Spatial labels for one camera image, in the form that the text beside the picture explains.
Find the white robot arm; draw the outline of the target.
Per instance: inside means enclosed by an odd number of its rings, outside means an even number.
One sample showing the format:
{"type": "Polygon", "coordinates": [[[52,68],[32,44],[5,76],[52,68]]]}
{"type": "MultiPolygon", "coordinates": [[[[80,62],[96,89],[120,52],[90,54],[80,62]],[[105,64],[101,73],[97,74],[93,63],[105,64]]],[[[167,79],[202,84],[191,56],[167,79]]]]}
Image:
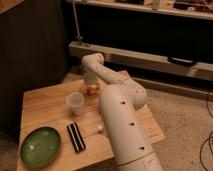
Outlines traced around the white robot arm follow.
{"type": "Polygon", "coordinates": [[[82,58],[85,83],[101,78],[107,86],[99,95],[102,115],[119,171],[164,171],[136,111],[147,101],[147,92],[132,78],[104,66],[101,53],[82,58]]]}

